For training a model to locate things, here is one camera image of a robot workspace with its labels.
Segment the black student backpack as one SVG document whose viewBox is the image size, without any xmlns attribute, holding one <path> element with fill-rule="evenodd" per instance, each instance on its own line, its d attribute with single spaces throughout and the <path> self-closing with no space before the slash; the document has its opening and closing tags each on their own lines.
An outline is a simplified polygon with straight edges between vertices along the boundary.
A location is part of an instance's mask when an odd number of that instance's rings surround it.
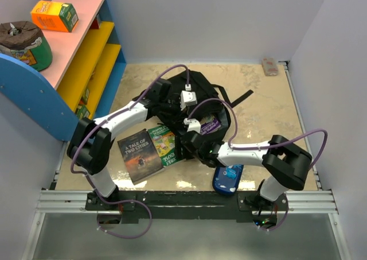
<svg viewBox="0 0 367 260">
<path fill-rule="evenodd" d="M 191 85 L 192 91 L 196 93 L 197 103 L 201 104 L 201 106 L 198 109 L 195 109 L 197 104 L 187 107 L 178 116 L 169 117 L 160 113 L 160 102 L 174 96 L 180 96 L 181 91 L 185 89 L 185 84 L 187 83 Z M 231 102 L 224 87 L 210 83 L 201 72 L 189 70 L 183 71 L 168 79 L 158 79 L 150 88 L 141 92 L 142 99 L 140 102 L 148 107 L 148 118 L 157 117 L 163 125 L 173 132 L 175 135 L 175 153 L 182 159 L 185 159 L 182 156 L 182 146 L 180 143 L 180 138 L 187 132 L 187 127 L 184 125 L 185 118 L 193 114 L 193 118 L 200 121 L 210 114 L 215 115 L 221 127 L 217 131 L 203 136 L 214 143 L 219 143 L 224 139 L 232 123 L 229 110 L 218 101 L 220 98 L 219 95 L 222 95 L 223 100 L 231 108 L 234 108 L 252 94 L 253 91 L 248 90 L 235 101 Z"/>
</svg>

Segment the purple colourful book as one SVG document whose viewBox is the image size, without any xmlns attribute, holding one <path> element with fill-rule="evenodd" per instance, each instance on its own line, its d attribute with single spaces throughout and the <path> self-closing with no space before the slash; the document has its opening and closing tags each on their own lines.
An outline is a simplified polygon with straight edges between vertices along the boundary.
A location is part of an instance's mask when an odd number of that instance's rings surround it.
<svg viewBox="0 0 367 260">
<path fill-rule="evenodd" d="M 202 135 L 213 133 L 221 127 L 219 120 L 213 114 L 210 114 L 202 118 L 200 120 L 200 124 L 201 124 L 200 134 Z"/>
</svg>

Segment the dark tale book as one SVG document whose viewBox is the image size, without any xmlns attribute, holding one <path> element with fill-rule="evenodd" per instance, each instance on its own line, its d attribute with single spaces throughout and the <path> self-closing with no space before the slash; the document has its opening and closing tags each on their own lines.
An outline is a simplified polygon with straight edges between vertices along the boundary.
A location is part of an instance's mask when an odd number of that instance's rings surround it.
<svg viewBox="0 0 367 260">
<path fill-rule="evenodd" d="M 127 172 L 134 185 L 163 171 L 163 163 L 146 129 L 118 141 Z"/>
</svg>

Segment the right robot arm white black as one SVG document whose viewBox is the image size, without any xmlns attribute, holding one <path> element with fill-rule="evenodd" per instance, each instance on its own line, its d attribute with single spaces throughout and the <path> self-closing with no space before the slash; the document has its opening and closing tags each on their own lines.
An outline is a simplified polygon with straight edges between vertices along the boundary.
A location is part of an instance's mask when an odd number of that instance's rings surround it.
<svg viewBox="0 0 367 260">
<path fill-rule="evenodd" d="M 271 176 L 260 183 L 255 195 L 245 199 L 246 204 L 263 210 L 270 209 L 289 189 L 302 191 L 312 162 L 310 153 L 281 135 L 260 143 L 230 145 L 190 131 L 181 137 L 181 145 L 208 167 L 264 167 Z"/>
</svg>

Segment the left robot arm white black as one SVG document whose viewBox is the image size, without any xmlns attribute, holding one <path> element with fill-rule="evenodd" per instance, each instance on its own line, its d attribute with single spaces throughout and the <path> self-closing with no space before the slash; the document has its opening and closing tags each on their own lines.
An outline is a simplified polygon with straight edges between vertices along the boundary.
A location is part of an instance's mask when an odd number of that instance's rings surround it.
<svg viewBox="0 0 367 260">
<path fill-rule="evenodd" d="M 171 79 L 155 79 L 137 97 L 124 107 L 93 120 L 79 120 L 67 148 L 71 159 L 71 173 L 83 175 L 92 187 L 98 202 L 105 209 L 114 209 L 124 203 L 119 198 L 119 188 L 113 182 L 107 164 L 111 146 L 117 135 L 132 126 L 158 115 L 169 99 L 173 88 L 181 92 L 184 84 Z"/>
</svg>

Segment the green treehouse book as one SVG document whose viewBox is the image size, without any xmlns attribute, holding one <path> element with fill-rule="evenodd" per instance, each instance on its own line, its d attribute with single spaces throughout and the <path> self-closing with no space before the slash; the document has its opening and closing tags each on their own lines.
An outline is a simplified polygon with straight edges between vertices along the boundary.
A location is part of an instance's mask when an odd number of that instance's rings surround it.
<svg viewBox="0 0 367 260">
<path fill-rule="evenodd" d="M 148 129 L 148 134 L 164 167 L 182 161 L 182 158 L 175 153 L 175 135 L 168 127 L 160 125 Z"/>
</svg>

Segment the blue shark pencil case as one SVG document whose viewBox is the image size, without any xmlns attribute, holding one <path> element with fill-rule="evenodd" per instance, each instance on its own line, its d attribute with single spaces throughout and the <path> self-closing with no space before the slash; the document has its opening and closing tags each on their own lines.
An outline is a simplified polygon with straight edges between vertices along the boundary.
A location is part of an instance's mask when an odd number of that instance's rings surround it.
<svg viewBox="0 0 367 260">
<path fill-rule="evenodd" d="M 233 196 L 239 187 L 244 165 L 217 167 L 214 171 L 212 187 L 220 195 Z"/>
</svg>

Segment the green box on shelf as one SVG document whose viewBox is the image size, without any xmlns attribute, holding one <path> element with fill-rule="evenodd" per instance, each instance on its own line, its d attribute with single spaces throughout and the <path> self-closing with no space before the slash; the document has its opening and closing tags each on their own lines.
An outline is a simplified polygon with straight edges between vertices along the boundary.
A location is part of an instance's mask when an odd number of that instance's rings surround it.
<svg viewBox="0 0 367 260">
<path fill-rule="evenodd" d="M 77 109 L 75 111 L 75 115 L 77 116 L 78 120 L 82 120 L 85 117 L 89 117 L 90 112 L 88 110 L 88 108 L 86 107 L 86 105 L 84 104 L 79 104 L 77 106 Z"/>
<path fill-rule="evenodd" d="M 83 91 L 83 94 L 80 98 L 80 103 L 81 104 L 88 104 L 88 99 L 89 99 L 89 89 L 88 87 Z"/>
</svg>

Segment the blue shelf unit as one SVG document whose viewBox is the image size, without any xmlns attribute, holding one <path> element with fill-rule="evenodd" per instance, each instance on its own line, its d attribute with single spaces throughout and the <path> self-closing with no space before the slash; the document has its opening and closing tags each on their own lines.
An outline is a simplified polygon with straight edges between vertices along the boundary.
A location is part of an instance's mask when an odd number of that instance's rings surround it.
<svg viewBox="0 0 367 260">
<path fill-rule="evenodd" d="M 43 71 L 33 49 L 1 55 L 2 140 L 69 141 L 84 91 L 89 117 L 106 115 L 126 67 L 110 0 L 2 0 L 1 21 L 34 22 L 33 8 L 49 1 L 72 4 L 79 20 L 72 32 L 44 31 L 53 58 Z"/>
</svg>

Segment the beige pink eraser box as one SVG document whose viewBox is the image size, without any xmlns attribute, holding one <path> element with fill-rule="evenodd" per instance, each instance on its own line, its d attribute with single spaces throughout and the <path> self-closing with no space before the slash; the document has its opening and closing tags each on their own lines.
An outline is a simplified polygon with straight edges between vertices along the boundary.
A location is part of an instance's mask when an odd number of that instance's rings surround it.
<svg viewBox="0 0 367 260">
<path fill-rule="evenodd" d="M 275 61 L 275 59 L 271 57 L 265 57 L 261 60 L 261 65 L 263 67 L 264 74 L 266 76 L 277 76 L 278 71 L 278 63 Z"/>
</svg>

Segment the orange green crayon box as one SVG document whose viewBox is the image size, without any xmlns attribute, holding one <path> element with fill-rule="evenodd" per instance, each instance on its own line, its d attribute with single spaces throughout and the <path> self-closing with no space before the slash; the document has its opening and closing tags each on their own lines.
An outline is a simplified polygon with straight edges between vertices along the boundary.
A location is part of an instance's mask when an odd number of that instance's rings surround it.
<svg viewBox="0 0 367 260">
<path fill-rule="evenodd" d="M 30 12 L 32 22 L 42 30 L 71 33 L 79 16 L 71 3 L 39 1 Z"/>
</svg>

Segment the brown green toy stump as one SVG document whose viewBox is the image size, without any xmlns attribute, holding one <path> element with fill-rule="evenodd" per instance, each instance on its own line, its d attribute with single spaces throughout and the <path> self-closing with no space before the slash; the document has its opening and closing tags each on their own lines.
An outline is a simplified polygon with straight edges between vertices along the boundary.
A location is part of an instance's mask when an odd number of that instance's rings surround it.
<svg viewBox="0 0 367 260">
<path fill-rule="evenodd" d="M 53 61 L 50 45 L 42 30 L 30 21 L 1 24 L 1 53 L 36 71 L 45 70 Z"/>
</svg>

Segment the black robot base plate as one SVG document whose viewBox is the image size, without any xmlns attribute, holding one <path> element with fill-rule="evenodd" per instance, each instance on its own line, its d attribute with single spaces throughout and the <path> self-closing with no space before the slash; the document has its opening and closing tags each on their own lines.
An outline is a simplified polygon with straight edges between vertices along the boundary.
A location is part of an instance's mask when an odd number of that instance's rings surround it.
<svg viewBox="0 0 367 260">
<path fill-rule="evenodd" d="M 116 220 L 125 224 L 137 224 L 148 219 L 151 211 L 154 219 L 178 220 L 235 220 L 239 223 L 252 223 L 269 219 L 278 222 L 278 215 L 289 210 L 285 195 L 281 195 L 271 206 L 257 209 L 246 204 L 245 199 L 256 191 L 238 191 L 233 196 L 224 196 L 212 191 L 119 191 L 119 198 L 126 203 L 105 205 L 95 196 L 87 194 L 85 209 L 98 213 L 107 219 L 116 215 Z"/>
</svg>

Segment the aluminium rail frame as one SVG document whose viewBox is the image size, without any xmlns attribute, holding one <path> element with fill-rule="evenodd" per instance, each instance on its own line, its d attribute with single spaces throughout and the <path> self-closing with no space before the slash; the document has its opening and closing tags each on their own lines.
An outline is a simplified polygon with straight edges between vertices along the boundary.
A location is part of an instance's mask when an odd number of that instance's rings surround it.
<svg viewBox="0 0 367 260">
<path fill-rule="evenodd" d="M 312 170 L 306 190 L 287 193 L 288 212 L 278 210 L 281 226 L 257 229 L 244 209 L 243 197 L 257 188 L 263 170 L 248 167 L 241 189 L 232 197 L 209 190 L 210 169 L 193 162 L 170 168 L 132 187 L 118 172 L 112 175 L 128 195 L 148 206 L 123 214 L 121 224 L 98 228 L 96 220 L 116 212 L 87 211 L 86 182 L 71 178 L 61 164 L 56 189 L 42 191 L 33 221 L 26 259 L 349 259 L 331 191 L 324 191 Z"/>
</svg>

